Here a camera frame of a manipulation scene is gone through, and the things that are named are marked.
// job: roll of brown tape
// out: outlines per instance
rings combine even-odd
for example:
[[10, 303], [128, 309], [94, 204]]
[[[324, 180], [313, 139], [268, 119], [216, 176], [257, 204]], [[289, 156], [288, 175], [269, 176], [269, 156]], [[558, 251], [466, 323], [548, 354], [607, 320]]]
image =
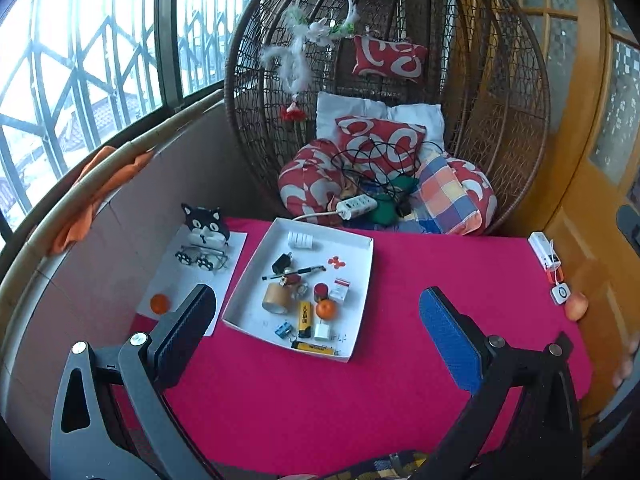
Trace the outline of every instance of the roll of brown tape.
[[270, 283], [262, 299], [262, 308], [273, 314], [285, 314], [291, 302], [291, 291], [279, 283]]

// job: wall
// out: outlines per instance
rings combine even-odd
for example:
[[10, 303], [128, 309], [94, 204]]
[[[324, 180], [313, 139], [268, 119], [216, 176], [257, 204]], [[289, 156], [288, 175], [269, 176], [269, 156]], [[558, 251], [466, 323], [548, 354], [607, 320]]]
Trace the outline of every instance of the wall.
[[49, 433], [60, 375], [74, 342], [126, 339], [134, 311], [169, 240], [180, 203], [268, 218], [226, 123], [224, 103], [161, 146], [149, 165], [105, 202], [70, 250], [44, 260], [2, 346], [0, 413], [27, 453], [49, 471]]

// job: checkered fabric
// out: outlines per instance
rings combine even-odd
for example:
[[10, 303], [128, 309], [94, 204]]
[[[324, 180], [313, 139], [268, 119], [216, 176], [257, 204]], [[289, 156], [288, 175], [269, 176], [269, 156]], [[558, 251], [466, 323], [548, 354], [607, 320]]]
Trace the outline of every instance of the checkered fabric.
[[[417, 174], [418, 193], [425, 213], [433, 218], [443, 234], [463, 235], [482, 225], [482, 215], [462, 185], [447, 159], [430, 152]], [[414, 212], [420, 217], [419, 209]]]
[[427, 460], [427, 457], [418, 451], [401, 451], [360, 462], [345, 471], [325, 476], [321, 480], [407, 479]]

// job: table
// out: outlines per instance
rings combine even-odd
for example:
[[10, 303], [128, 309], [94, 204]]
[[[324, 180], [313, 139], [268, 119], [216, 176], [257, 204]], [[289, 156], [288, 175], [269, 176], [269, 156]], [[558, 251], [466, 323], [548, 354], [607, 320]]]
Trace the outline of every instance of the table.
[[[270, 225], [228, 224], [248, 236], [227, 297]], [[222, 322], [202, 339], [166, 398], [207, 458], [322, 475], [398, 450], [435, 449], [469, 394], [457, 388], [420, 322], [418, 297], [432, 285], [485, 334], [512, 346], [542, 350], [564, 330], [574, 343], [576, 395], [587, 393], [591, 364], [578, 327], [553, 304], [525, 239], [360, 233], [374, 239], [374, 262], [348, 363], [294, 354]], [[132, 330], [154, 323], [138, 316]], [[484, 450], [500, 444], [517, 398], [512, 389]]]

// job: metal screw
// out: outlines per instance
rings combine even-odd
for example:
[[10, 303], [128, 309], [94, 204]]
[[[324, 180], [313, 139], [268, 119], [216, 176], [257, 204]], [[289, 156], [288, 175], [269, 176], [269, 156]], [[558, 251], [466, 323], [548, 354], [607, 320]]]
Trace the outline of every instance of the metal screw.
[[551, 345], [549, 345], [549, 351], [552, 353], [552, 355], [555, 356], [562, 355], [562, 348], [560, 348], [560, 345], [557, 345], [556, 343], [552, 343]]
[[140, 346], [144, 344], [145, 341], [146, 341], [146, 334], [144, 332], [137, 332], [134, 335], [132, 335], [131, 338], [129, 339], [129, 342], [133, 346]]
[[74, 354], [81, 354], [86, 350], [86, 343], [84, 341], [78, 341], [75, 345], [71, 347], [71, 351]]
[[499, 335], [491, 335], [489, 336], [489, 344], [494, 348], [502, 348], [504, 346], [504, 338]]

